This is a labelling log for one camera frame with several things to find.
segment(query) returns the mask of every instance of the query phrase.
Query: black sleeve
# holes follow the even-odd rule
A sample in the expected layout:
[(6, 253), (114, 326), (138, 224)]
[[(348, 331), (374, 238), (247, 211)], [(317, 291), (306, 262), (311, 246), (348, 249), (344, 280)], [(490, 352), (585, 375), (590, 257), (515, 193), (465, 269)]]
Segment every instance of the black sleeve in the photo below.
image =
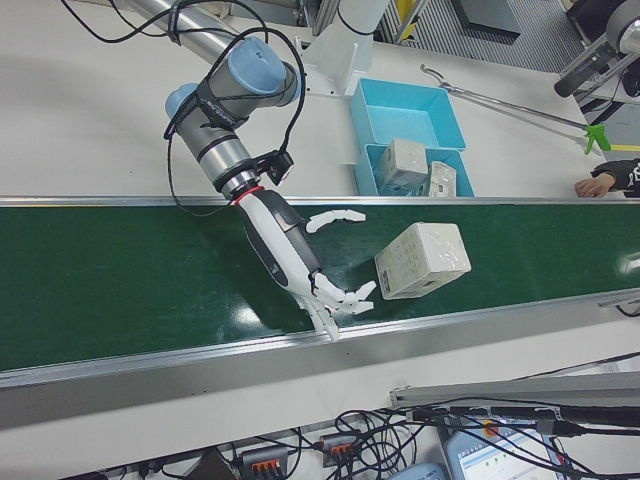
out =
[(591, 172), (591, 176), (597, 177), (601, 173), (613, 175), (615, 183), (612, 189), (640, 193), (640, 158), (603, 163)]

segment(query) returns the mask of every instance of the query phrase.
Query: red ring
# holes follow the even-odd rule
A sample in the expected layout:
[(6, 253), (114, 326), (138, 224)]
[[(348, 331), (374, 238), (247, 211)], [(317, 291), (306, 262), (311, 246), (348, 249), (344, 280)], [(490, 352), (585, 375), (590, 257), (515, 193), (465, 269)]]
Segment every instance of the red ring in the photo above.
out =
[(233, 201), (234, 205), (237, 205), (238, 203), (240, 203), (240, 200), (242, 200), (244, 197), (246, 197), (247, 195), (253, 193), (253, 192), (257, 192), (258, 190), (264, 190), (264, 187), (258, 185), (256, 187), (250, 188), (249, 190), (247, 190), (246, 192), (244, 192), (242, 195), (240, 195), (238, 198), (236, 198)]

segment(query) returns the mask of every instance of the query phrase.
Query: blue bin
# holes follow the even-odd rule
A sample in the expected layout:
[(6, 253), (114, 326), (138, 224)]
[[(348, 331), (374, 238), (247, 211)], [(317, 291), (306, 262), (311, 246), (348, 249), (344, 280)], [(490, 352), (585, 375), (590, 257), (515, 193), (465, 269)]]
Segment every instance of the blue bin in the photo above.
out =
[[(378, 196), (378, 188), (373, 178), (373, 170), (378, 166), (380, 157), (386, 150), (386, 145), (365, 145), (360, 159), (354, 167), (358, 192), (364, 196)], [(442, 162), (456, 169), (456, 193), (458, 197), (473, 197), (473, 188), (464, 169), (462, 157), (457, 150), (427, 148), (427, 162)]]
[(466, 148), (442, 88), (363, 78), (351, 99), (351, 118), (360, 150), (370, 144), (389, 145), (394, 138), (426, 147)]

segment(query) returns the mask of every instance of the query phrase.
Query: white pillar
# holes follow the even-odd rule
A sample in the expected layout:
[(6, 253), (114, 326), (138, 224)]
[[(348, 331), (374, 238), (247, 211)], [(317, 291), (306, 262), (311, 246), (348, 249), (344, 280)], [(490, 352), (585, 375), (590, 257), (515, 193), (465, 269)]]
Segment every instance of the white pillar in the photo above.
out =
[(390, 0), (341, 0), (333, 23), (302, 54), (310, 93), (350, 95), (357, 81), (371, 68), (372, 32)]

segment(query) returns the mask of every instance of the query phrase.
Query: green conveyor belt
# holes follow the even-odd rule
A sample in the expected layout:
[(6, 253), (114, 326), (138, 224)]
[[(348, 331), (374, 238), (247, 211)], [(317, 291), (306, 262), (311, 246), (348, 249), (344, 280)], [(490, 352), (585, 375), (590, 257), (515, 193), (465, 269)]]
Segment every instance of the green conveyor belt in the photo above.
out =
[[(297, 207), (305, 217), (331, 207)], [(638, 206), (353, 206), (363, 224), (312, 236), (334, 283), (376, 278), (373, 256), (413, 222), (458, 224), (471, 273), (341, 326), (640, 287)], [(0, 208), (0, 371), (312, 330), (244, 238), (239, 212)]]

